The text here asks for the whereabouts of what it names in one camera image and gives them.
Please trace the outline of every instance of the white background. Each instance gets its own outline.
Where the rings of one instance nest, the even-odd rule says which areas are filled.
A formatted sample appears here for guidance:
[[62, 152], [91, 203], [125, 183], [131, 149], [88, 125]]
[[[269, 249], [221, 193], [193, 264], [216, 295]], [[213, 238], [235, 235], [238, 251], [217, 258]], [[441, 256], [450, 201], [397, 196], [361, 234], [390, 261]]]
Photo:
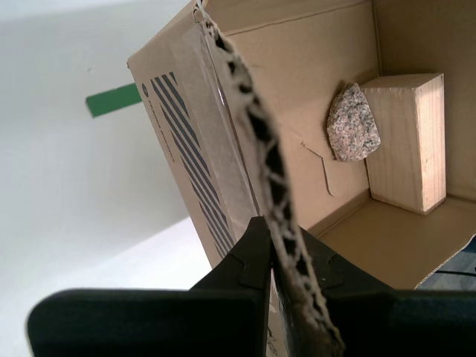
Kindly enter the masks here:
[[0, 356], [28, 356], [33, 305], [70, 287], [187, 289], [209, 270], [128, 56], [188, 1], [0, 0]]

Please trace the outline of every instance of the striped printed pattern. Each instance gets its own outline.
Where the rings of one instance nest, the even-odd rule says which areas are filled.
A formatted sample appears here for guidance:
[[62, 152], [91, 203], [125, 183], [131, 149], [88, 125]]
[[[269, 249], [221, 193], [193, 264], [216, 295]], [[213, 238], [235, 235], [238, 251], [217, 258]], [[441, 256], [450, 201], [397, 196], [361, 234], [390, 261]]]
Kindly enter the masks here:
[[151, 79], [150, 82], [161, 102], [162, 112], [180, 151], [181, 161], [199, 200], [208, 230], [215, 241], [216, 250], [223, 258], [233, 247], [233, 240], [218, 194], [211, 183], [210, 170], [201, 154], [200, 143], [190, 125], [187, 107], [177, 89], [176, 76], [170, 72]]

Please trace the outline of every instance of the granite rock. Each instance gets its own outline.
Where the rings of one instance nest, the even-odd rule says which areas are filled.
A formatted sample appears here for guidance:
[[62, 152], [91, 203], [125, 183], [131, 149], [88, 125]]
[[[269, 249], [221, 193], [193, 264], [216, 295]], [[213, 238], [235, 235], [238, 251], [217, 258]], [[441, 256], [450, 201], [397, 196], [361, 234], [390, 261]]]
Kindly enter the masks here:
[[379, 131], [357, 83], [347, 85], [332, 102], [327, 134], [338, 161], [363, 160], [379, 147]]

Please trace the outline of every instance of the light wood block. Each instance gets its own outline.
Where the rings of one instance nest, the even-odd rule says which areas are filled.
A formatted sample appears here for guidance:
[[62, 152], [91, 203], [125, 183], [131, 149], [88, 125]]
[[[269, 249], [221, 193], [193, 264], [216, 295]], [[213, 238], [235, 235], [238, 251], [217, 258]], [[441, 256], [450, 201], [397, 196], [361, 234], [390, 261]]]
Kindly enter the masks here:
[[443, 75], [380, 77], [361, 88], [382, 140], [367, 158], [372, 197], [427, 214], [446, 197]]

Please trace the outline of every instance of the green object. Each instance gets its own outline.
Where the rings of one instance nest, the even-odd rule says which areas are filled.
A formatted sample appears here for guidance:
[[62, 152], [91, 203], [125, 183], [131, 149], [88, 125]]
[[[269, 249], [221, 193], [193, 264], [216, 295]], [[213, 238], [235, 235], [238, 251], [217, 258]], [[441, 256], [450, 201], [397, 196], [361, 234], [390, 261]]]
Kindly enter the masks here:
[[86, 105], [93, 118], [140, 102], [141, 96], [134, 83], [86, 98]]

